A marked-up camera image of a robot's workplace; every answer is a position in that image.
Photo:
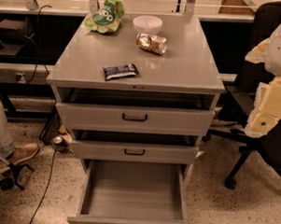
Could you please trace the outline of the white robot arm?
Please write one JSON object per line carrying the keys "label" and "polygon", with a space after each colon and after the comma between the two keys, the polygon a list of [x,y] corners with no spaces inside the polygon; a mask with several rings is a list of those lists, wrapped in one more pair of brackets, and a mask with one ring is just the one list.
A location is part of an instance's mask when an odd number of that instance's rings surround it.
{"label": "white robot arm", "polygon": [[265,70],[274,75],[269,84],[259,84],[255,93],[254,109],[249,114],[245,134],[262,137],[281,120],[281,23],[270,37],[245,56],[250,63],[263,63]]}

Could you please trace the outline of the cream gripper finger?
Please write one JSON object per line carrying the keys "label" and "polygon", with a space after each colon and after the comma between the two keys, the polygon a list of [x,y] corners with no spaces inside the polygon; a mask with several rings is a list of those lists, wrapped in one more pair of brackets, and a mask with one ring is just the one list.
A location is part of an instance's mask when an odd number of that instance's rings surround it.
{"label": "cream gripper finger", "polygon": [[245,134],[262,137],[281,120],[281,77],[269,84],[260,83],[255,94],[254,109],[249,114]]}
{"label": "cream gripper finger", "polygon": [[250,63],[263,63],[265,59],[265,50],[270,43],[270,39],[264,39],[262,42],[250,50],[246,56],[245,60]]}

